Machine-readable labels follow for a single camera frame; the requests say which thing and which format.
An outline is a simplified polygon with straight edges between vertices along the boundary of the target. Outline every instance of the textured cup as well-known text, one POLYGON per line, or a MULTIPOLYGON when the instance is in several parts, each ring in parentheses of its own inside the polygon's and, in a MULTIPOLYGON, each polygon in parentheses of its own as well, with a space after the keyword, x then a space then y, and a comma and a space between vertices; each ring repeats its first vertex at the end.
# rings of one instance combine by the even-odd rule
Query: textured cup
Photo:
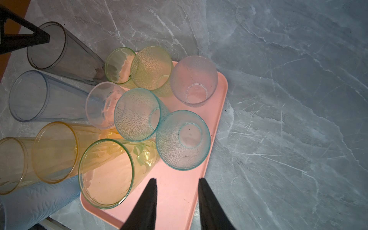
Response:
POLYGON ((170 75, 171 90, 182 103, 191 107, 204 105, 216 90, 216 66, 201 56, 189 56, 176 64, 170 75))
POLYGON ((211 136, 197 114, 178 110, 165 117, 156 133, 157 151, 171 168, 191 170, 208 156, 211 136))
POLYGON ((161 121, 169 114, 164 103, 143 88, 124 93, 115 107, 115 127, 129 141, 138 142, 154 137, 161 121))
POLYGON ((130 67, 135 52, 128 47, 112 51, 105 62, 105 75, 109 81, 128 89, 137 88, 130 77, 130 67))
POLYGON ((88 121, 99 129, 113 127, 115 106, 123 93, 122 87, 109 81, 96 85, 86 100, 88 121))
POLYGON ((134 57, 130 74, 137 87, 151 90, 156 96, 167 97, 170 89, 170 73, 173 62, 169 53, 161 47, 149 46, 134 57))

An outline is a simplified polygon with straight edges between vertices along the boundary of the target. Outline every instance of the pink tray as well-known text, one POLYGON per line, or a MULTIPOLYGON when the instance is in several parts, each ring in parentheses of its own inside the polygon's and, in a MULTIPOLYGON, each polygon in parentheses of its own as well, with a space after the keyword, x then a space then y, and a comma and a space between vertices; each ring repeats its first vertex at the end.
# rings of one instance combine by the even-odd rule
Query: pink tray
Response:
POLYGON ((198 179, 205 175, 227 93, 225 76, 218 72, 218 77, 219 81, 215 93, 202 107, 186 106, 174 95, 169 98, 160 98, 170 112, 190 110, 206 122, 211 133, 211 149, 208 157, 200 166, 189 171, 178 171, 160 160, 119 206, 107 210, 98 209, 89 204, 81 194, 81 203, 84 209, 120 229, 133 210, 149 179, 156 178, 158 188, 156 229, 190 229, 198 200, 198 179))

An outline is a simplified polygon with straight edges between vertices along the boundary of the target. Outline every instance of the gray marble surface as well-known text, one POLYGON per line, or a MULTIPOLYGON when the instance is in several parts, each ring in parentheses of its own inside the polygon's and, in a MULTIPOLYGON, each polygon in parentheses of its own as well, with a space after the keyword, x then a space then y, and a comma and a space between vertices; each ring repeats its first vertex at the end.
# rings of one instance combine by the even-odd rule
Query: gray marble surface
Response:
MULTIPOLYGON (((32 0, 26 19, 61 23, 102 59, 149 45, 210 58, 229 90, 205 178, 236 229, 358 230, 368 228, 367 10, 366 0, 32 0)), ((9 117, 10 85, 29 69, 25 49, 13 52, 1 137, 44 125, 9 117)), ((52 218, 114 229, 78 200, 52 218)))

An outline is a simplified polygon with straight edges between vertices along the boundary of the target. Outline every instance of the orange surface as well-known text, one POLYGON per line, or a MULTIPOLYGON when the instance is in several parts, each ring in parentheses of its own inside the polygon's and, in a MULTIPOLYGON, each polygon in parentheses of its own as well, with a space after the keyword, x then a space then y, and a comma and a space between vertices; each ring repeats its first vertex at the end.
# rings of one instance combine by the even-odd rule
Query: orange surface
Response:
MULTIPOLYGON (((31 0, 0 0, 0 4, 24 18, 30 1, 31 0)), ((5 23, 5 33, 18 34, 20 29, 21 25, 12 20, 7 20, 5 23)), ((6 66, 8 65, 10 55, 11 53, 0 55, 0 82, 3 78, 6 66)))

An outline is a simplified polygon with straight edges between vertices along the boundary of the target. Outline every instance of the plastic cup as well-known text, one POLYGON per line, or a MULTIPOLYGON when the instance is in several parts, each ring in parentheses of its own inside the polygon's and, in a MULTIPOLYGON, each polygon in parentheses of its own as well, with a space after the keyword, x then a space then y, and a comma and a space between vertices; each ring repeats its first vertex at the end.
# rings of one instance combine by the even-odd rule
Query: plastic cup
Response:
POLYGON ((172 94, 169 77, 173 67, 166 50, 149 46, 137 53, 130 74, 137 87, 151 90, 158 97, 167 97, 172 94))
POLYGON ((137 88, 130 77, 135 52, 128 47, 120 47, 112 51, 105 62, 105 75, 109 81, 128 89, 137 88))
POLYGON ((88 121, 99 129, 113 127, 115 106, 123 93, 125 90, 112 82, 105 81, 96 85, 86 100, 88 121))
POLYGON ((178 110, 162 121, 156 133, 157 151, 171 168, 191 170, 206 159, 211 136, 206 123, 197 114, 178 110))
POLYGON ((62 25, 46 22, 39 28, 50 35, 50 42, 27 48, 32 67, 91 85, 108 81, 104 61, 62 25))
POLYGON ((218 75, 215 64, 201 56, 189 56, 174 67, 170 75, 175 97, 191 107, 204 105, 216 90, 218 75))
POLYGON ((124 93, 115 107, 115 127, 120 135, 133 142, 155 137, 155 132, 169 110, 151 91, 143 88, 124 93))
POLYGON ((34 140, 34 137, 6 137, 0 140, 0 195, 40 181, 31 164, 34 140))
POLYGON ((36 175, 49 184, 78 174, 83 152, 103 138, 121 138, 116 129, 100 130, 91 125, 52 122, 41 129, 32 148, 36 175))
POLYGON ((30 70, 11 87, 9 109, 20 122, 83 121, 87 96, 86 91, 30 70))
POLYGON ((126 199, 158 160, 153 141, 96 141, 85 151, 79 164, 82 194, 94 207, 113 208, 126 199))
POLYGON ((79 198, 80 194, 78 177, 75 176, 58 184, 40 181, 0 196, 0 229, 40 229, 32 226, 79 198))

